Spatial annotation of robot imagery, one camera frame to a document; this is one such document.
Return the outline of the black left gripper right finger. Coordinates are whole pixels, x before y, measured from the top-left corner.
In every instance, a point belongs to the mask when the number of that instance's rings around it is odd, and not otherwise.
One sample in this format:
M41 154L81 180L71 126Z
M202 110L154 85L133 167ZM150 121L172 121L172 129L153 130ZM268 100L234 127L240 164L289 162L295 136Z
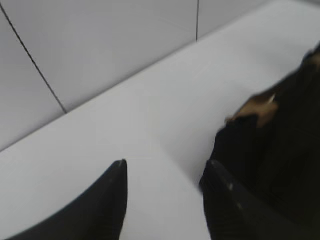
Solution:
M213 240L318 240L319 230L294 223L258 199L218 161L208 160L199 187Z

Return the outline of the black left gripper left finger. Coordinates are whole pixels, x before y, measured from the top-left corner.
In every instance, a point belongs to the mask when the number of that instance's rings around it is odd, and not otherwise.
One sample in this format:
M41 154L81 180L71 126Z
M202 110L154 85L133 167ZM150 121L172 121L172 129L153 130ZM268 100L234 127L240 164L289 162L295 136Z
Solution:
M14 240L118 240L128 204L127 161L115 161L85 192Z

